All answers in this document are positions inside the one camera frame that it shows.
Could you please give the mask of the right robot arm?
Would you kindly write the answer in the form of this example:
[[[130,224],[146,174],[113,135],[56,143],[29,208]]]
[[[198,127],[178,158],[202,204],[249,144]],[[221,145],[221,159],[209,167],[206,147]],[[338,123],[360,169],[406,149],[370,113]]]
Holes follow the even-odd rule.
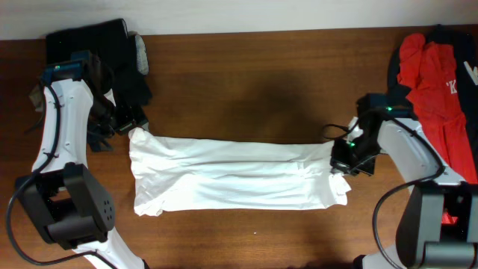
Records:
[[[369,93],[356,103],[358,116],[334,138],[333,171],[373,175],[376,157],[389,155],[403,178],[386,192],[372,216],[378,253],[354,259],[354,268],[476,268],[477,186],[448,166],[427,140],[409,108],[393,106],[384,94]],[[384,247],[378,215],[393,194],[410,193],[395,242]]]

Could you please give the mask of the white robot print t-shirt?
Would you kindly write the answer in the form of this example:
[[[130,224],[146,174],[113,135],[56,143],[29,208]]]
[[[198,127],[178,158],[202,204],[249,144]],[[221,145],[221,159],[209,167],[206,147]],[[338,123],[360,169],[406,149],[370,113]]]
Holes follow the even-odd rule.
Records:
[[[209,209],[315,210],[346,205],[331,142],[275,144],[129,134],[134,212]]]

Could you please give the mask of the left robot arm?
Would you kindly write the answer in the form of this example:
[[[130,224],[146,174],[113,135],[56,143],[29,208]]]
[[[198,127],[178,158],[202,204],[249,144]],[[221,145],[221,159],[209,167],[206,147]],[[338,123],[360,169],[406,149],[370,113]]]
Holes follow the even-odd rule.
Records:
[[[50,64],[40,76],[43,137],[28,176],[19,177],[7,206],[7,236],[17,253],[46,266],[85,257],[95,268],[147,268],[115,227],[112,196],[87,166],[87,138],[114,133],[117,104],[113,71],[89,51]],[[40,237],[73,254],[38,261],[23,252],[13,236],[11,213],[19,200]]]

